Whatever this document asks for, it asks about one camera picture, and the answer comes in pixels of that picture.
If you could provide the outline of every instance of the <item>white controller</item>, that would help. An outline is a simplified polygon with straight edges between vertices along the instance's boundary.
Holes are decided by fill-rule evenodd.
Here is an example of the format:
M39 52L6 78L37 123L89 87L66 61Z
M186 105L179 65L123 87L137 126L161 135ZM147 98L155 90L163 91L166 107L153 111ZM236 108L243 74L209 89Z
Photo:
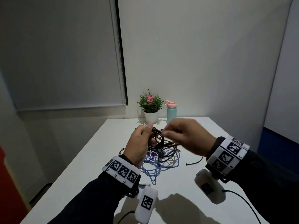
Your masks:
M147 224L152 215L158 191L146 185L144 189L139 188L137 199L139 200L138 206L135 211L135 219L141 224Z
M224 188L210 171L202 169L196 174L194 181L212 203L220 204L225 201L225 192L222 192Z

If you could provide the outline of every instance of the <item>hand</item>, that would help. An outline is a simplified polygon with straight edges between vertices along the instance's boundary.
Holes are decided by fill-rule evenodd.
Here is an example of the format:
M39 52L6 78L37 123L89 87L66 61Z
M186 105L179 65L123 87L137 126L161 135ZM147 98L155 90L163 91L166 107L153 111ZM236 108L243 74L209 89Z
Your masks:
M216 138L194 119L173 119L164 128L162 135L200 156L207 156L216 141Z
M147 126L140 125L132 133L123 154L137 167L140 168L147 155L148 141L152 138L152 123Z

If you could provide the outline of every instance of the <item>white table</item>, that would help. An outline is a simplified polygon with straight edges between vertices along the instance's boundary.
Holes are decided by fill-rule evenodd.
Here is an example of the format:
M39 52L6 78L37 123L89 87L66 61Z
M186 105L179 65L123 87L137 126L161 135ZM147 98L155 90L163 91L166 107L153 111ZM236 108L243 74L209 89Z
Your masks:
M208 117L194 119L215 137L228 135ZM54 218L88 182L98 177L107 161L126 146L131 133L140 122L142 121L138 119L107 120L21 223L43 224ZM160 118L159 123L154 126L158 129L164 128L165 118ZM185 163L196 162L201 157L181 146L179 149L180 166L163 171L157 177L157 184L152 185L159 192L159 201L156 202L150 224L258 223L249 206L232 193L227 192L226 200L221 204L211 203L194 183L195 174L204 168L206 160L203 159L196 165L185 166ZM140 183L151 183L149 177L143 173L141 175ZM248 200L243 190L234 182L220 183L225 189L235 191ZM126 212L134 210L136 205L136 199L123 198L115 211L114 222L116 223ZM267 223L259 214L258 216L262 223ZM128 215L121 224L137 223L133 217L132 214Z

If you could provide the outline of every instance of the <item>pink bottle cap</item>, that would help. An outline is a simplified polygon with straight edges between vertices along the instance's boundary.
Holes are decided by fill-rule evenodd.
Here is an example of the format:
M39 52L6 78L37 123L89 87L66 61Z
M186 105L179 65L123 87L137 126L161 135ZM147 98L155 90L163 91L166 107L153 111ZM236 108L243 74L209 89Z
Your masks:
M164 101L164 105L167 105L167 107L176 107L176 103L169 100Z

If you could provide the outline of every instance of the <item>black sleeve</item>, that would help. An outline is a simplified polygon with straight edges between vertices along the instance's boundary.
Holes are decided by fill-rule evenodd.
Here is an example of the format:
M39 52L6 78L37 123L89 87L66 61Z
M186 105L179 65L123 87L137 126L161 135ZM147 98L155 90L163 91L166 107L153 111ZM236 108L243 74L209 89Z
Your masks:
M131 163L124 155L121 158ZM48 224L112 224L118 202L129 192L127 186L103 172L88 183Z
M213 149L222 142L223 140L218 138ZM297 174L249 150L236 168L227 175L227 179L239 184L252 205L270 224L297 220Z

